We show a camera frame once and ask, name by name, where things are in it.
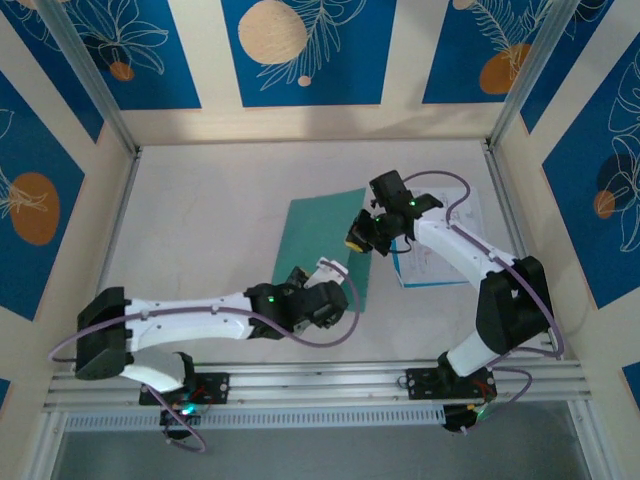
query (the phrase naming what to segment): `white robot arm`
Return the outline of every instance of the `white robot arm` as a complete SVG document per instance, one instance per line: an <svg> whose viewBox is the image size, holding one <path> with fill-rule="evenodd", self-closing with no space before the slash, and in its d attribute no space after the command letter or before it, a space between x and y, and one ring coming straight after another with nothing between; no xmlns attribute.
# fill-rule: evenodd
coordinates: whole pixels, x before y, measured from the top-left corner
<svg viewBox="0 0 640 480"><path fill-rule="evenodd" d="M185 387L193 391L191 357L157 347L214 338L277 340L282 332L297 335L311 324L329 328L348 305L340 287L344 277L338 272L348 273L339 263L321 258L311 276L295 268L282 285L263 283L245 292L195 301L128 300L124 288L108 288L80 313L78 331L123 316L126 321L78 338L76 378L120 375L161 393Z"/></svg>
<svg viewBox="0 0 640 480"><path fill-rule="evenodd" d="M475 331L438 360L442 385L469 377L549 328L533 298L505 270L523 277L550 311L544 270L535 258L516 259L450 221L439 200L429 194L414 198L395 170L372 180L370 186L376 198L372 206L385 212L372 216L363 209L349 230L347 246L387 255L392 240L406 235L447 260L478 291Z"/></svg>

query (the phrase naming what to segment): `table surface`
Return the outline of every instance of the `table surface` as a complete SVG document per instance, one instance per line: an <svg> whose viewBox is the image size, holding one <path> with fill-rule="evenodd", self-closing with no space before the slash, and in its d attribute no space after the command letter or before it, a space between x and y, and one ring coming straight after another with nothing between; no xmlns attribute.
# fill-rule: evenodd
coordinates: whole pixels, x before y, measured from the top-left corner
<svg viewBox="0 0 640 480"><path fill-rule="evenodd" d="M109 271L128 298L217 297L270 281L292 199L366 186L391 169L405 176L446 169L477 190L487 240L510 237L482 145L470 141L367 141L147 147ZM433 176L416 186L457 186ZM349 341L311 349L290 340L204 340L167 345L197 362L392 361L434 359L474 329L469 285L402 289L391 257L374 255L366 312ZM327 342L351 324L308 328Z"/></svg>

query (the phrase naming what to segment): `wall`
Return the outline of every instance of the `wall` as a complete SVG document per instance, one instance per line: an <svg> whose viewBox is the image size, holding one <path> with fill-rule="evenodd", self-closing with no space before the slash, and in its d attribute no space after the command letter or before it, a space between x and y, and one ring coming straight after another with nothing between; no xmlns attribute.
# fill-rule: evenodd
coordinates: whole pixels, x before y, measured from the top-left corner
<svg viewBox="0 0 640 480"><path fill-rule="evenodd" d="M595 8L599 19L613 1L582 3L589 11ZM63 97L75 97L77 80L56 61L60 54L37 12L23 3L0 0L0 10ZM62 5L134 137L150 145L486 136L551 3L72 0ZM573 60L564 58L562 68ZM75 102L85 109L81 121L95 137L100 119L86 98Z"/></svg>
<svg viewBox="0 0 640 480"><path fill-rule="evenodd" d="M637 2L616 0L531 134L515 122L498 151L521 201L529 243L545 264L556 314L629 474L640 471L640 412L621 368L640 360L640 290L629 288L637 285L640 256L618 250L631 244L619 223L614 228L619 205L620 211L598 207L607 190L598 177L607 155L621 153L616 142L612 148L619 132L611 111L617 95L632 100L618 85L633 59L617 62L639 32ZM634 129L623 130L634 136Z"/></svg>
<svg viewBox="0 0 640 480"><path fill-rule="evenodd" d="M0 168L12 182L0 188L0 477L13 479L51 379L46 354L95 292L130 159L109 127L95 140L82 127L2 15L0 44Z"/></svg>

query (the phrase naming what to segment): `green cloth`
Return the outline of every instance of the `green cloth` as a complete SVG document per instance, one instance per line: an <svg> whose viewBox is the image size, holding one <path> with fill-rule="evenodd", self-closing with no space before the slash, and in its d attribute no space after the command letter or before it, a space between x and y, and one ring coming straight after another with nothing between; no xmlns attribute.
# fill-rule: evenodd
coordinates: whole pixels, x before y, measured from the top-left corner
<svg viewBox="0 0 640 480"><path fill-rule="evenodd" d="M344 244L347 232L364 204L365 189L292 200L282 233L272 283L283 283L294 267L310 273L320 257L335 260L349 269L364 311L369 286L371 254L356 253ZM347 283L342 288L353 311L353 295Z"/></svg>

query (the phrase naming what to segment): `black bracket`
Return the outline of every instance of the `black bracket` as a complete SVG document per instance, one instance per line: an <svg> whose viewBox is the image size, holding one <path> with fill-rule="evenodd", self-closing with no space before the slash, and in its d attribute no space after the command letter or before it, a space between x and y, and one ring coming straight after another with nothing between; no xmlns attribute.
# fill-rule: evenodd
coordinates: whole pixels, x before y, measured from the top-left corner
<svg viewBox="0 0 640 480"><path fill-rule="evenodd" d="M441 368L410 368L405 374L409 400L483 398L490 401L497 395L493 374L486 368L468 377L457 377L452 382L443 381Z"/></svg>
<svg viewBox="0 0 640 480"><path fill-rule="evenodd" d="M200 415L189 415L184 418L184 421L187 425L191 427L197 427L200 425L200 423L202 423L202 417ZM169 412L167 412L166 410L163 410L162 413L160 413L161 427L166 427L166 426L173 427L176 425L179 425L179 423L176 421L175 418L171 416Z"/></svg>
<svg viewBox="0 0 640 480"><path fill-rule="evenodd" d="M228 373L196 373L195 389L187 387L162 394L169 405L192 403L195 405L226 405L229 395ZM138 403L143 406L159 405L155 397L144 386L140 388Z"/></svg>

